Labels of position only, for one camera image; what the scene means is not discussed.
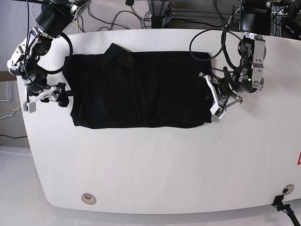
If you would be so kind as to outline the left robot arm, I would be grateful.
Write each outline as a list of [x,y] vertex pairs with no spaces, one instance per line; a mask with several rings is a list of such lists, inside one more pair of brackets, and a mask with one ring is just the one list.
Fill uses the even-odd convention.
[[214,74],[215,68],[210,68],[210,74],[200,73],[205,78],[212,93],[212,115],[222,118],[227,108],[242,103],[241,94],[255,94],[264,85],[263,61],[266,56],[265,35],[271,31],[272,3],[270,0],[243,0],[239,8],[239,29],[245,35],[239,40],[238,53],[241,57],[239,66],[234,66],[226,50],[226,35],[235,24],[231,21],[223,22],[221,35],[221,49],[228,66],[221,69],[224,77]]

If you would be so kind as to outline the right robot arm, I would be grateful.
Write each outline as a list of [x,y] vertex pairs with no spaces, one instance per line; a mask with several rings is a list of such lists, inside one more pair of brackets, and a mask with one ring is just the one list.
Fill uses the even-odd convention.
[[79,16],[89,7],[89,0],[43,0],[42,12],[35,20],[36,25],[27,30],[26,38],[15,49],[7,61],[11,75],[21,76],[25,85],[25,111],[32,112],[37,101],[57,102],[60,107],[67,107],[69,98],[65,84],[47,84],[47,76],[60,73],[63,68],[49,71],[38,65],[40,58],[46,55],[53,39],[63,37],[69,46],[70,59],[73,55],[71,40],[63,32],[64,29],[78,20]]

